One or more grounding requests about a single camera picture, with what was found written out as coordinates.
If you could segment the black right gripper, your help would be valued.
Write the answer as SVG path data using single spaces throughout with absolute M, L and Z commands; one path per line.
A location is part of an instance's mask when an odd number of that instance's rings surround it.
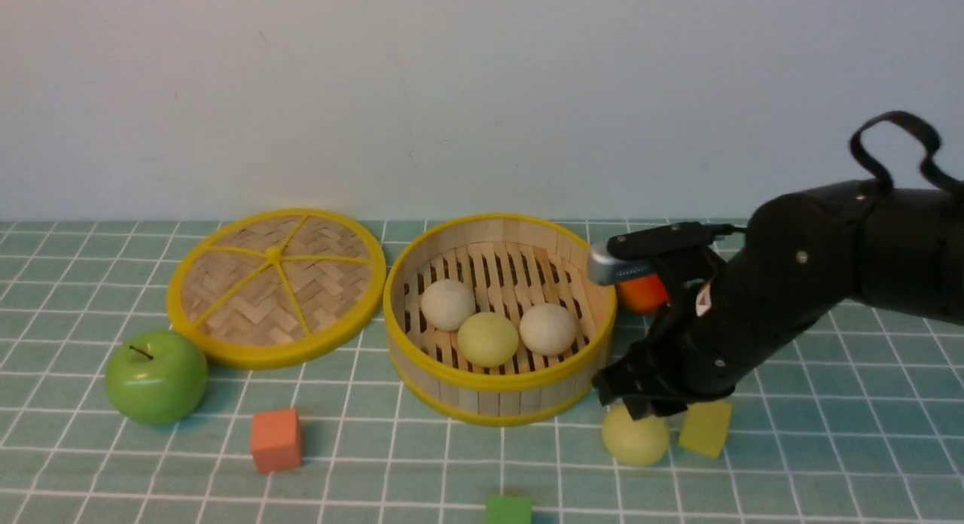
M 643 339 L 593 375 L 599 403 L 631 420 L 666 418 L 726 398 L 822 314 L 807 251 L 743 251 L 708 280 L 668 286 Z

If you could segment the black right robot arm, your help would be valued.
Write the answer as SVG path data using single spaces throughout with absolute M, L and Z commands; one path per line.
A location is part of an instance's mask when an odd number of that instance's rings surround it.
M 895 187 L 857 130 L 848 147 L 868 180 L 786 193 L 743 226 L 673 222 L 592 244 L 593 283 L 655 275 L 668 295 L 644 338 L 593 376 L 599 403 L 640 420 L 722 400 L 847 299 L 961 325 L 962 181 L 936 164 L 942 139 L 924 119 L 892 110 L 864 129 L 881 122 L 922 145 L 929 188 Z

